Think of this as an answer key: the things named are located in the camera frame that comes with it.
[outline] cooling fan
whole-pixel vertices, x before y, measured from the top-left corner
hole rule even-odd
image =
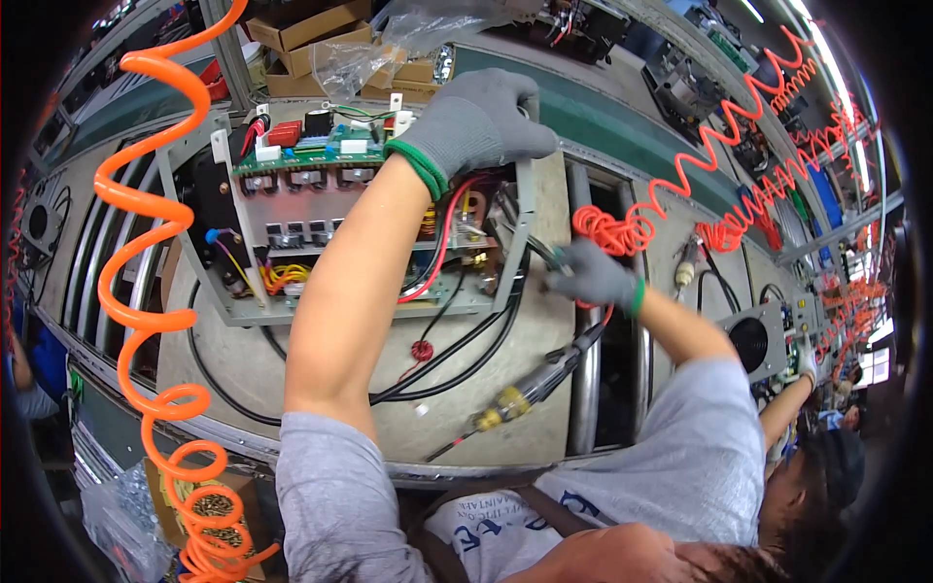
[[[749,382],[758,382],[787,368],[784,317],[781,306],[767,302],[720,320],[735,346]]]

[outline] yellow wire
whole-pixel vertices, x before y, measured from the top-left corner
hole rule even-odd
[[[253,289],[253,285],[249,283],[249,278],[246,277],[246,274],[244,273],[243,268],[240,267],[240,264],[237,263],[236,259],[234,259],[231,254],[227,253],[227,257],[229,257],[230,261],[233,262],[233,267],[235,267],[236,270],[240,272],[240,276],[243,277],[243,281],[246,282],[246,286],[249,287],[249,291],[253,293],[253,298],[256,298],[259,303],[262,303],[261,300],[259,300],[259,294],[256,293],[255,289]]]

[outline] green wire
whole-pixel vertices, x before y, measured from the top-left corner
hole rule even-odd
[[[383,114],[379,114],[378,116],[374,116],[369,112],[363,111],[362,109],[358,109],[356,107],[351,107],[350,105],[330,104],[330,106],[338,107],[340,109],[349,109],[350,111],[356,111],[356,113],[360,114],[361,116],[366,116],[367,118],[373,118],[373,119],[386,119],[396,114],[396,112],[394,111],[387,111]]]

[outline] gray t-shirt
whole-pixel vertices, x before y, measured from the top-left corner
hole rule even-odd
[[[285,559],[297,581],[427,582],[421,554],[398,528],[383,457],[366,436],[311,413],[287,413],[276,489]],[[735,360],[689,362],[651,406],[638,441],[536,486],[594,526],[642,522],[678,541],[758,542],[764,434],[748,378]],[[425,526],[452,545],[470,581],[527,569],[561,537],[510,491],[439,508]]]

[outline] gray work glove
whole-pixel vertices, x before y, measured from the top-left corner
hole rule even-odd
[[[573,275],[548,274],[548,287],[568,298],[590,304],[615,304],[635,318],[645,297],[645,279],[622,267],[589,239],[576,239],[557,250],[558,259]]]
[[[538,111],[537,84],[531,77],[503,69],[464,73],[444,85],[411,128],[386,142],[383,152],[405,156],[437,200],[458,174],[556,151],[557,135],[536,123]]]

